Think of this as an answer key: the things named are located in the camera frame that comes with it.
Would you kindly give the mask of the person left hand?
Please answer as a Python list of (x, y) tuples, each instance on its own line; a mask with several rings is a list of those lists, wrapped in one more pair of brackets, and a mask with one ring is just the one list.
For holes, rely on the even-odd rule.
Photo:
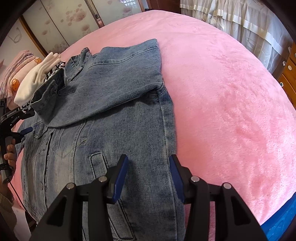
[(16, 141), (12, 139), (11, 144), (9, 144), (6, 148), (6, 154), (4, 155), (4, 159), (8, 161), (8, 164), (11, 168), (12, 175), (16, 170), (16, 161), (17, 161), (17, 153), (15, 148)]

